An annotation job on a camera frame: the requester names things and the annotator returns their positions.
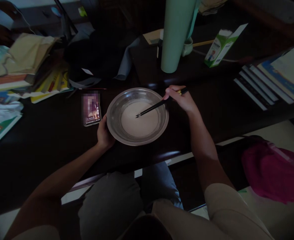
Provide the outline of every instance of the chopsticks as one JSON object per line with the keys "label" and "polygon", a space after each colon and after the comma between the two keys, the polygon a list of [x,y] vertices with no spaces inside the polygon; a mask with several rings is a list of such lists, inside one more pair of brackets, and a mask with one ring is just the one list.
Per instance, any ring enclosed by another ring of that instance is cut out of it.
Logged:
{"label": "chopsticks", "polygon": [[[186,87],[183,88],[183,89],[181,89],[181,90],[179,90],[179,91],[177,91],[177,93],[179,93],[180,95],[183,95],[183,94],[185,94],[186,92],[188,92],[188,89],[187,89]],[[137,115],[136,115],[136,118],[138,118],[138,117],[140,117],[140,116],[142,116],[142,115],[144,115],[144,114],[146,114],[146,113],[148,113],[148,112],[150,112],[150,111],[152,111],[152,110],[154,110],[154,109],[160,107],[161,105],[164,105],[166,102],[171,101],[172,99],[173,99],[173,98],[169,96],[169,98],[167,98],[166,100],[161,100],[160,102],[156,103],[156,104],[153,105],[152,107],[150,107],[150,108],[148,108],[148,109],[142,111],[141,113],[137,114]]]}

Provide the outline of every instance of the hand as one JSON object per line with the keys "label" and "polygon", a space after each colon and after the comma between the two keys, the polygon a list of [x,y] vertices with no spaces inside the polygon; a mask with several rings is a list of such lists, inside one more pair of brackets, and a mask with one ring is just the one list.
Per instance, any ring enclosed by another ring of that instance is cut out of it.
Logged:
{"label": "hand", "polygon": [[115,138],[110,134],[107,127],[107,115],[101,119],[97,131],[98,143],[97,145],[104,150],[108,150],[115,143]]}
{"label": "hand", "polygon": [[199,112],[197,105],[195,104],[193,98],[191,97],[189,92],[186,92],[183,95],[177,93],[177,91],[185,88],[186,86],[175,86],[170,85],[166,89],[166,95],[164,96],[164,100],[168,99],[171,96],[176,102],[181,106],[183,110],[189,113],[197,113]]}

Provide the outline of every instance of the gray pants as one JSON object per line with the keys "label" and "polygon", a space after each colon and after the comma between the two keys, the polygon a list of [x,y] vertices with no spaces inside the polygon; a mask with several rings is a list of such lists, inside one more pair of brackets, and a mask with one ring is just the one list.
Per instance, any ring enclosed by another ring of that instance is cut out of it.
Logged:
{"label": "gray pants", "polygon": [[82,240],[116,239],[153,201],[165,198],[183,209],[179,192],[165,162],[142,169],[141,191],[133,173],[102,177],[86,194],[78,212]]}

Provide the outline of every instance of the green cylinder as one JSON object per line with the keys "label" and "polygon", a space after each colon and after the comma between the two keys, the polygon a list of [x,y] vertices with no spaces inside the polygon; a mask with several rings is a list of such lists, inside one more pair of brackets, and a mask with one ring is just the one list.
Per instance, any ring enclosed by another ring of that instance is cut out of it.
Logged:
{"label": "green cylinder", "polygon": [[196,0],[166,0],[161,70],[177,70],[187,33],[193,19]]}

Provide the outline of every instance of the stainless steel bowl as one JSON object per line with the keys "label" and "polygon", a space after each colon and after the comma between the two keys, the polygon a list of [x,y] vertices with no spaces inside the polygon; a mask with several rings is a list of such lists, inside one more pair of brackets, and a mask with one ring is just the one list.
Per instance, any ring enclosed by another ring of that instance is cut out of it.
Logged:
{"label": "stainless steel bowl", "polygon": [[165,105],[153,110],[158,113],[158,125],[151,134],[144,137],[129,135],[121,125],[121,115],[126,107],[134,102],[144,101],[154,105],[161,99],[162,97],[158,93],[147,88],[131,88],[117,95],[107,110],[107,125],[112,136],[119,142],[130,146],[145,145],[159,138],[165,131],[169,120],[169,113]]}

